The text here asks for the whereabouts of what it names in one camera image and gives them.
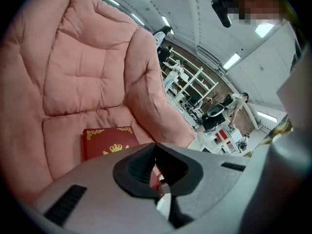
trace white shelving unit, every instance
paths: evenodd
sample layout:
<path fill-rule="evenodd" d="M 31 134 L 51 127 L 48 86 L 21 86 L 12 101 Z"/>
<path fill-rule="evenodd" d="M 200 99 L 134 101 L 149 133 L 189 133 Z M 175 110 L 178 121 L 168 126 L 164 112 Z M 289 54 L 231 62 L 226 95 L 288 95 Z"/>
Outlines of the white shelving unit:
<path fill-rule="evenodd" d="M 189 70 L 187 70 L 186 68 L 184 68 L 184 72 L 190 77 L 189 82 L 182 88 L 181 85 L 177 84 L 179 88 L 181 88 L 181 90 L 179 91 L 179 93 L 175 96 L 180 98 L 179 95 L 182 93 L 186 93 L 187 95 L 189 95 L 189 93 L 187 93 L 185 90 L 189 87 L 191 87 L 196 93 L 201 95 L 200 100 L 198 100 L 197 102 L 200 102 L 201 100 L 203 100 L 217 85 L 218 82 L 214 82 L 208 75 L 206 75 L 203 72 L 203 68 L 200 67 L 198 68 L 196 65 L 194 65 L 192 62 L 190 62 L 188 59 L 186 59 L 184 56 L 180 55 L 179 53 L 177 53 L 174 50 L 171 50 L 171 53 L 173 53 L 178 59 L 180 60 L 184 60 L 187 62 L 188 66 L 191 67 L 192 69 L 194 69 L 194 71 L 196 71 L 196 74 L 194 75 L 193 73 L 191 73 Z M 170 61 L 172 61 L 173 63 L 177 63 L 172 57 L 169 58 Z M 207 85 L 205 85 L 198 77 L 201 76 L 205 81 L 207 81 L 211 87 L 208 88 Z M 193 83 L 197 82 L 204 90 L 205 93 L 201 93 L 200 91 L 198 91 Z"/>

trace pink cushioned chair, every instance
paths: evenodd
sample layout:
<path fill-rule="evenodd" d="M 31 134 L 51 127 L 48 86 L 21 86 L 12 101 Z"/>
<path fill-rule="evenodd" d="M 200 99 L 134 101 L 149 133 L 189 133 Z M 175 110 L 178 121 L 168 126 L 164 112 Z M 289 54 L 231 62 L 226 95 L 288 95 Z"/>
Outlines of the pink cushioned chair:
<path fill-rule="evenodd" d="M 187 147 L 156 41 L 100 0 L 31 0 L 0 47 L 0 168 L 28 203 L 82 162 L 85 128 L 131 125 L 140 144 Z"/>

